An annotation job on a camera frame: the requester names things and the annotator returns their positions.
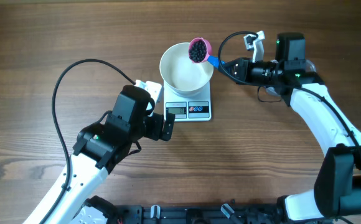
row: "digital scale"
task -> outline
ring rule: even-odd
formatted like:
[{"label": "digital scale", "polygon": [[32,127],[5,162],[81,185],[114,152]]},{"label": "digital scale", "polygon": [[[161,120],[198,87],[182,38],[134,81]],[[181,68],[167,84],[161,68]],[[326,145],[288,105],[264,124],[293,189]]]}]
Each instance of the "digital scale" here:
[{"label": "digital scale", "polygon": [[175,115],[175,121],[211,120],[210,82],[193,96],[181,96],[164,82],[164,117],[166,113]]}]

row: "pink cup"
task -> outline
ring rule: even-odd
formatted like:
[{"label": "pink cup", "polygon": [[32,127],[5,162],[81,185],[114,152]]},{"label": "pink cup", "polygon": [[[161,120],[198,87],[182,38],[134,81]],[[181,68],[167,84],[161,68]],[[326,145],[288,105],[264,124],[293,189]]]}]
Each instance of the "pink cup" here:
[{"label": "pink cup", "polygon": [[189,50],[192,48],[193,44],[196,43],[197,41],[199,40],[202,40],[205,44],[205,48],[207,49],[207,53],[205,54],[205,57],[204,59],[201,61],[201,62],[194,62],[192,60],[193,63],[202,63],[202,62],[206,62],[207,59],[211,56],[211,53],[212,53],[212,48],[211,48],[211,44],[209,41],[205,40],[204,38],[202,37],[197,37],[197,38],[194,38],[192,41],[190,41],[190,45],[189,45]]}]

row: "wooden table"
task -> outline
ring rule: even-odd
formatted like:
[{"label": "wooden table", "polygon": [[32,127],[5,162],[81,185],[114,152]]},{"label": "wooden table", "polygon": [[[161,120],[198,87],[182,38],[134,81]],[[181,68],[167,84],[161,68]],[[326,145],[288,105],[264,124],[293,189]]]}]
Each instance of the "wooden table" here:
[{"label": "wooden table", "polygon": [[[304,33],[306,57],[361,130],[361,1],[1,5],[0,223],[25,220],[63,169],[50,104],[68,65],[99,58],[133,80],[162,83],[158,65],[167,48],[205,37],[216,51],[239,30],[265,31],[265,60],[274,58],[277,33]],[[251,57],[241,38],[223,55]],[[69,149],[79,130],[112,109],[127,84],[95,63],[66,75],[57,114]],[[176,123],[169,142],[140,140],[142,152],[117,165],[94,194],[115,205],[202,205],[233,198],[274,202],[312,188],[323,154],[291,108],[260,103],[256,87],[236,85],[218,72],[211,96],[211,121]],[[351,219],[361,223],[361,216]]]}]

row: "white bowl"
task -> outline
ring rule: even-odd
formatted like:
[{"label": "white bowl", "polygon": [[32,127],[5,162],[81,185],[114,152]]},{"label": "white bowl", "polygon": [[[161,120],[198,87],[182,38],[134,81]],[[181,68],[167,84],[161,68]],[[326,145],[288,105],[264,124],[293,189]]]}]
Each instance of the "white bowl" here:
[{"label": "white bowl", "polygon": [[209,62],[192,63],[189,58],[189,43],[170,47],[161,57],[162,79],[182,96],[195,95],[207,84],[213,74]]}]

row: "wooden surface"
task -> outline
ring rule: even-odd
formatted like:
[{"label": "wooden surface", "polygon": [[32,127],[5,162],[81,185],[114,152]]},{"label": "wooden surface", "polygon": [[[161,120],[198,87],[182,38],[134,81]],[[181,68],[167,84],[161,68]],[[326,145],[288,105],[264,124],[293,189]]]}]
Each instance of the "wooden surface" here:
[{"label": "wooden surface", "polygon": [[[265,31],[265,60],[274,58],[277,33],[304,33],[306,57],[361,130],[361,1],[0,6],[0,223],[25,220],[65,164],[50,103],[68,65],[99,58],[133,80],[162,83],[158,65],[167,48],[205,37],[216,51],[239,30]],[[230,41],[223,55],[251,57],[241,38]],[[127,84],[94,63],[66,75],[57,114],[69,149],[79,130],[112,109]],[[169,142],[140,140],[143,151],[117,165],[94,194],[115,205],[201,205],[233,198],[274,202],[312,188],[322,151],[291,108],[260,103],[255,87],[218,72],[211,97],[210,122],[176,123]],[[352,220],[361,223],[361,216]]]}]

